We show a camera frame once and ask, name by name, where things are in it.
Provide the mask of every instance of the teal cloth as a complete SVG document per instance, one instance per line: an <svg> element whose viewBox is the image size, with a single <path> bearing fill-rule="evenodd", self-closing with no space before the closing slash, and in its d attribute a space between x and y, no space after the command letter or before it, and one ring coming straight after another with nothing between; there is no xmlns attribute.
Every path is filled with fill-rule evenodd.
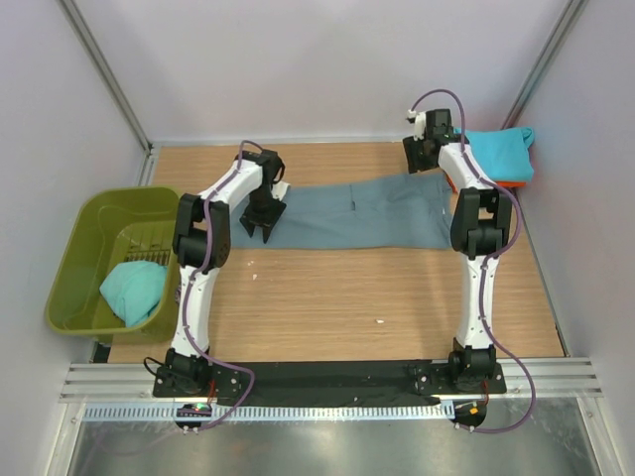
<svg viewBox="0 0 635 476"><path fill-rule="evenodd" d="M133 327L144 322L161 300L167 274L167 267L150 261L119 263L99 291L126 327Z"/></svg>
<svg viewBox="0 0 635 476"><path fill-rule="evenodd" d="M534 176L529 162L529 146L534 143L531 127L492 132L465 131L465 136L478 164L492 180L527 182Z"/></svg>

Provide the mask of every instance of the green laundry basket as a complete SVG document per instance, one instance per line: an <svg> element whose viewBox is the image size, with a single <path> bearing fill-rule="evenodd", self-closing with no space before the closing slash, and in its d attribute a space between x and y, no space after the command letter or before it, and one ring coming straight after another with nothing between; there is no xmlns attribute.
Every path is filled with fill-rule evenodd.
<svg viewBox="0 0 635 476"><path fill-rule="evenodd" d="M53 284L46 316L56 332L110 343L170 339L177 326L179 264L172 252L179 194L164 186L107 190L79 212ZM119 263L147 260L168 267L166 285L154 312L126 327L99 292Z"/></svg>

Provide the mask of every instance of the metal frame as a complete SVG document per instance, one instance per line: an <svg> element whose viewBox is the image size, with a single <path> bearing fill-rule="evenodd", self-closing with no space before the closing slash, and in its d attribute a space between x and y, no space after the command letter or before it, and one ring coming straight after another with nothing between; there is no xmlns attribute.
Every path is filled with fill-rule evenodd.
<svg viewBox="0 0 635 476"><path fill-rule="evenodd" d="M511 359L499 360L508 387L504 395L492 395L492 399L525 399L530 398L527 379L522 370ZM627 474L623 461L614 444L611 432L610 418L602 396L595 371L587 358L528 358L524 359L537 388L537 397L544 398L577 398L582 418L589 440L602 474ZM159 409L165 412L163 419L170 419L175 404L195 403L206 399L156 399L152 396L154 378L147 370L138 364L73 364L66 375L60 405L64 407L63 420L55 444L48 476L65 475L68 470L79 434L80 423L84 413L88 411L91 421L99 420L95 416L104 412L104 420L113 420L121 416L122 421L138 420L140 412L134 409ZM478 399L481 396L454 395L443 396L443 400ZM310 409L295 409L296 416L301 420L315 419L315 411ZM363 409L351 408L346 412ZM152 420L162 417L154 411L146 412ZM277 416L288 417L276 412L268 413L267 409L247 411L238 420L271 421ZM348 414L336 415L336 419L355 419ZM359 414L360 419L367 417L377 419L372 409L366 409L365 414ZM433 416L431 412L417 412L416 408L405 409L403 415L395 419L427 419Z"/></svg>
<svg viewBox="0 0 635 476"><path fill-rule="evenodd" d="M159 155L161 154L161 146L153 145L150 149L150 153L146 156L146 159L139 172L139 179L137 185L147 186L152 183L152 179L155 176L155 170L157 168L157 162L159 161Z"/></svg>
<svg viewBox="0 0 635 476"><path fill-rule="evenodd" d="M619 446L611 431L612 421L606 400L579 398L577 404L601 473L611 476L631 474L619 454Z"/></svg>
<svg viewBox="0 0 635 476"><path fill-rule="evenodd" d="M137 115L132 109L123 89L121 89L119 81L117 81L117 78L112 72L106 57L97 43L97 40L92 36L90 28L88 28L79 8L77 8L74 0L58 0L58 3L66 14L68 22L77 34L79 42L84 46L88 56L92 60L92 64L95 66L95 69L99 73L99 76L101 76L101 79L103 79L106 88L112 95L115 104L117 104L117 107L121 111L121 114L126 120L126 123L130 127L132 133L137 138L137 141L146 154L149 154L151 144L148 140L148 136L143 130L139 119L137 119Z"/></svg>
<svg viewBox="0 0 635 476"><path fill-rule="evenodd" d="M536 62L534 62L534 65L530 69L525 82L523 82L514 100L514 104L503 121L501 129L507 129L516 125L587 3L588 0L569 0L569 3L549 34L547 42L540 51Z"/></svg>
<svg viewBox="0 0 635 476"><path fill-rule="evenodd" d="M587 358L523 359L538 391L538 398L601 397L595 371ZM511 359L500 359L507 394L492 399L527 399L529 384L518 365ZM140 364L73 364L68 370L60 394L63 404L100 402L172 402L152 396L154 377ZM443 400L480 398L480 395L447 395ZM196 399L178 399L194 402Z"/></svg>

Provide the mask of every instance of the wooden table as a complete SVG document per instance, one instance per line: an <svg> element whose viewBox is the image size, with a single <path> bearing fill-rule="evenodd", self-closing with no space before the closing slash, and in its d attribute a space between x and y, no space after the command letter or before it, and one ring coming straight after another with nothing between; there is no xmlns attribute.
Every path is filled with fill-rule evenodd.
<svg viewBox="0 0 635 476"><path fill-rule="evenodd" d="M295 186L407 171L399 143L268 147ZM164 148L154 183L197 193L227 171L236 151ZM460 258L451 250L233 249L214 289L211 353L236 362L444 358L460 308ZM493 327L519 356L563 355L524 233L498 268ZM115 342L109 362L163 360L169 345Z"/></svg>

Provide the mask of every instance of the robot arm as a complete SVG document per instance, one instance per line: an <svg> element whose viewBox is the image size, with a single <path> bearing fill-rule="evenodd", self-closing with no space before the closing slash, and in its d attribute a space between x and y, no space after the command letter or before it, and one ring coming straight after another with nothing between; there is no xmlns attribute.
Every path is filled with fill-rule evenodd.
<svg viewBox="0 0 635 476"><path fill-rule="evenodd" d="M203 395L211 380L211 367L201 357L184 329L184 305L187 301L187 325L196 347L208 352L207 324L213 287L231 249L229 216L235 207L249 196L249 204L240 223L253 236L256 227L263 230L266 243L286 204L277 196L284 195L280 183L285 166L274 151L244 152L242 162L235 160L227 173L210 188L199 194L181 197L175 226L173 249L181 273L182 293L190 286L188 299L181 296L177 331L165 363L157 370L153 395L178 397L183 393ZM207 232L194 225L204 219L203 207L208 203L211 228L209 264L194 275L205 261Z"/></svg>
<svg viewBox="0 0 635 476"><path fill-rule="evenodd" d="M448 366L455 384L461 384L463 388L480 386L494 376L496 368L496 351L480 319L486 319L492 327L494 276L499 259L489 259L486 270L483 263L487 255L507 244L512 204L504 194L475 176L474 172L488 181L468 144L465 154L473 167L466 163L460 136L451 126L448 109L421 113L408 111L407 118L415 126L413 136L404 139L409 172L441 168L459 193L450 241L454 251L463 255L462 316ZM490 216L482 218L483 209ZM486 273L483 289L482 273ZM481 295L483 316L479 309Z"/></svg>

